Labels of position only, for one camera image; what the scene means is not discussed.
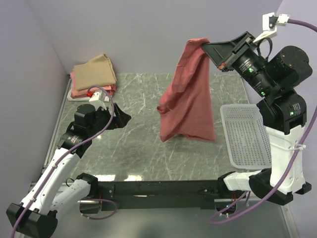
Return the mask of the red t-shirt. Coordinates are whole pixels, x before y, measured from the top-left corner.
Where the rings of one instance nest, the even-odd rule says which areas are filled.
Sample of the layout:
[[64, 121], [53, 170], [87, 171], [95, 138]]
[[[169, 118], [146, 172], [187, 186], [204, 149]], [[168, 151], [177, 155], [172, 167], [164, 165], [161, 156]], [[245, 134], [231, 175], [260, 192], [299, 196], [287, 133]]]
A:
[[209, 57], [201, 46], [208, 38], [186, 42], [173, 80], [159, 100], [160, 139], [176, 135], [188, 139], [215, 141], [210, 95]]

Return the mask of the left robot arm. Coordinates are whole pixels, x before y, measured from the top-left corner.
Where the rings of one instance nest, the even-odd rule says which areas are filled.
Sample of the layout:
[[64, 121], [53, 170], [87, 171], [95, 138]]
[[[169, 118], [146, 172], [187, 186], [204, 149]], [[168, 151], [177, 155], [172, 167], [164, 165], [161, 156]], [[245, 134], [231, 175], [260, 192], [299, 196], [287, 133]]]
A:
[[117, 104], [112, 105], [111, 112], [107, 107], [80, 105], [36, 185], [20, 203], [11, 203], [7, 208], [6, 214], [13, 228], [11, 237], [19, 232], [31, 238], [50, 238], [58, 220], [71, 205], [80, 200], [92, 200], [101, 208], [103, 202], [110, 202], [102, 198], [98, 178], [85, 173], [80, 174], [64, 192], [57, 192], [94, 138], [105, 130], [124, 128], [130, 120], [131, 116]]

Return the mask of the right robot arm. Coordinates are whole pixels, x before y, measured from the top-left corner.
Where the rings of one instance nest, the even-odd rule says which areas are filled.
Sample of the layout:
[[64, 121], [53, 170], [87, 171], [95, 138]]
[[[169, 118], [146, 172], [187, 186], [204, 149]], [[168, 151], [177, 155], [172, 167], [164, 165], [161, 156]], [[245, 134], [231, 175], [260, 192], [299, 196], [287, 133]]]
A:
[[311, 76], [308, 55], [285, 46], [273, 58], [263, 57], [260, 41], [249, 32], [226, 42], [204, 43], [202, 50], [223, 72], [236, 71], [260, 96], [271, 146], [271, 167], [250, 173], [229, 172], [218, 178], [217, 192], [228, 198], [234, 191], [251, 191], [258, 198], [285, 205], [294, 194], [312, 189], [302, 170], [302, 149], [309, 129], [307, 104], [295, 87]]

